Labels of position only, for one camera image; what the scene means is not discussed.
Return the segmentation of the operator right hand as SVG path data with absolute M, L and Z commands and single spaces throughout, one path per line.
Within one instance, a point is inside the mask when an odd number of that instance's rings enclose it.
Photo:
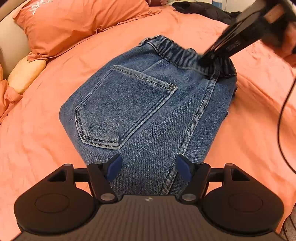
M 295 32 L 295 22 L 290 23 L 285 30 L 283 44 L 281 46 L 281 56 L 291 65 L 295 62 L 295 54 L 293 53 L 296 41 Z

